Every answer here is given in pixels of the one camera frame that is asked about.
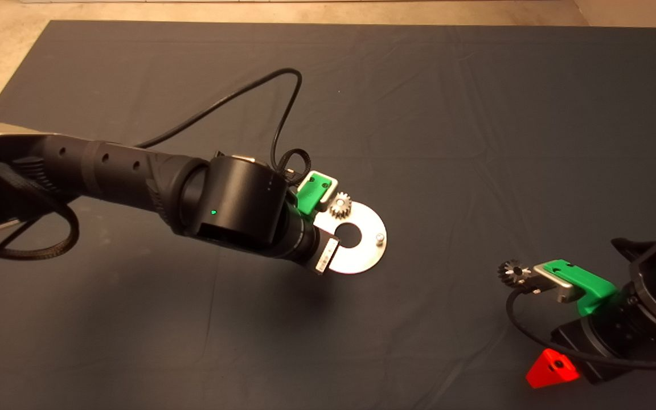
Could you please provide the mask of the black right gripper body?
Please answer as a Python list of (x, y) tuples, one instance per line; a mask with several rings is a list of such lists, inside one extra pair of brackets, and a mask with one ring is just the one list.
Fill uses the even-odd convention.
[(552, 342), (590, 383), (604, 383), (633, 370), (656, 371), (656, 300), (616, 295), (593, 313), (558, 326)]

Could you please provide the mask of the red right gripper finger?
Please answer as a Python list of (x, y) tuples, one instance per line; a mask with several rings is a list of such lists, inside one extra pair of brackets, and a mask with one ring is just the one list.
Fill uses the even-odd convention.
[(526, 373), (526, 381), (533, 388), (573, 382), (580, 379), (580, 372), (567, 356), (545, 348)]

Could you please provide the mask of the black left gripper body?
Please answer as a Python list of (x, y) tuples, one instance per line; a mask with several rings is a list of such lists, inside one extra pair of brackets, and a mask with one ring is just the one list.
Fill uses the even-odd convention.
[(285, 259), (318, 275), (329, 269), (339, 247), (337, 236), (300, 216), (289, 219), (285, 239)]

